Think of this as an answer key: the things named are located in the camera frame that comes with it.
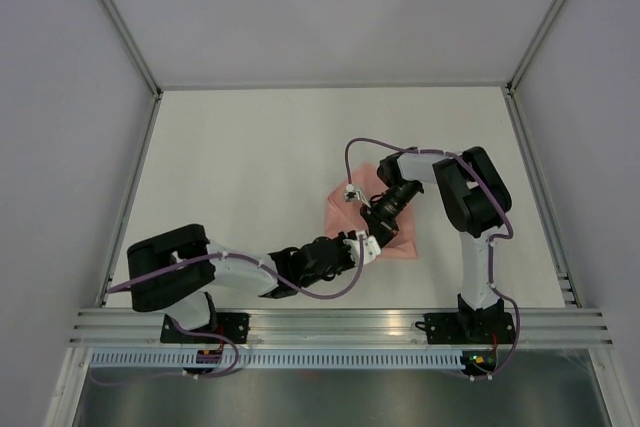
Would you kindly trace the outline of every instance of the pink cloth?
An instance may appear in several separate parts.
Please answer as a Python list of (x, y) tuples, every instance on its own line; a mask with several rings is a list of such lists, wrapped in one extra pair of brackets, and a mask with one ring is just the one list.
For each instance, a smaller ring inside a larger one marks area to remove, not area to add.
[[(362, 164), (353, 172), (352, 181), (359, 185), (367, 198), (380, 194), (387, 186), (376, 175), (376, 167), (372, 164)], [(327, 210), (324, 220), (324, 234), (335, 237), (340, 232), (350, 230), (366, 230), (367, 224), (360, 217), (360, 202), (345, 202), (343, 193), (347, 185), (345, 180), (327, 198)], [(407, 206), (396, 219), (398, 235), (387, 244), (379, 258), (387, 259), (417, 259), (416, 226), (413, 220), (413, 209)]]

